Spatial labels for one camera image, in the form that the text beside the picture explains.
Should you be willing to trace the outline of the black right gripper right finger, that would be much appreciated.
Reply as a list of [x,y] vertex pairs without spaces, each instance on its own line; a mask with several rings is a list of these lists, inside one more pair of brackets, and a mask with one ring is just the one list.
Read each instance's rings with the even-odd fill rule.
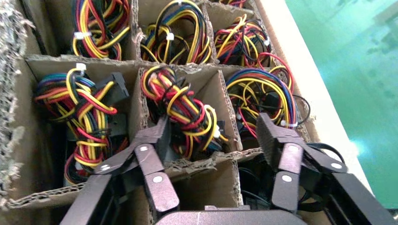
[[343,162],[311,148],[295,130],[274,124],[267,113],[259,114],[255,131],[264,157],[275,172],[271,194],[273,208],[297,211],[299,177],[305,156],[323,174],[347,172]]

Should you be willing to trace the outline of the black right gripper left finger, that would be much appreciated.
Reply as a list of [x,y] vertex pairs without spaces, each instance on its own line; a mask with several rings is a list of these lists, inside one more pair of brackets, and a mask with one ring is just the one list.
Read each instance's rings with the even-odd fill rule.
[[111,175],[119,196],[143,186],[152,208],[162,217],[179,206],[179,198],[163,166],[169,150],[171,124],[168,116],[136,133],[131,144],[105,160],[95,175]]

